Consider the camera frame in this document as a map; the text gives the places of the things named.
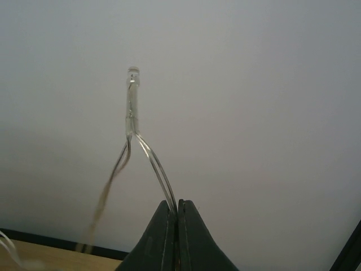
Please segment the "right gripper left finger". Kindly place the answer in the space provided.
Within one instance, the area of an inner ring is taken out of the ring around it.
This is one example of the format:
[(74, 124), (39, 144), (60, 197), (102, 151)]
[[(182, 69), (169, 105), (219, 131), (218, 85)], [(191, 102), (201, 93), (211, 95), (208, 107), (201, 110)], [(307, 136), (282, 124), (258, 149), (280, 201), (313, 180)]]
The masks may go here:
[(175, 221), (166, 201), (161, 201), (142, 237), (116, 268), (120, 271), (175, 270)]

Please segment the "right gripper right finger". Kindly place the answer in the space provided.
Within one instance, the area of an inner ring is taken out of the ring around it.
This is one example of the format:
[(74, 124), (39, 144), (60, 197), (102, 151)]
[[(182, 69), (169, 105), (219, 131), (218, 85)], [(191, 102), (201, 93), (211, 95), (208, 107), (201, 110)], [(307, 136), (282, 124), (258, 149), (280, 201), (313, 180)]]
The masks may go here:
[(178, 243), (180, 270), (238, 270), (218, 247), (191, 200), (178, 203)]

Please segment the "clear string lights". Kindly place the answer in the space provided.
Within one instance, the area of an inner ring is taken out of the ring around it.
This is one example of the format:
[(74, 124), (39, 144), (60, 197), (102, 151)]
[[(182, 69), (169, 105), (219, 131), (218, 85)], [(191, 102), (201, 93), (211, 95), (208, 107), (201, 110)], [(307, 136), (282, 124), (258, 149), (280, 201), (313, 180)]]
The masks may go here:
[(140, 71), (130, 67), (120, 94), (101, 101), (95, 124), (55, 102), (39, 113), (12, 109), (1, 90), (1, 269), (65, 270), (44, 252), (21, 250), (16, 235), (68, 241), (77, 260), (97, 247), (129, 250), (152, 207), (178, 211), (170, 182), (139, 129)]

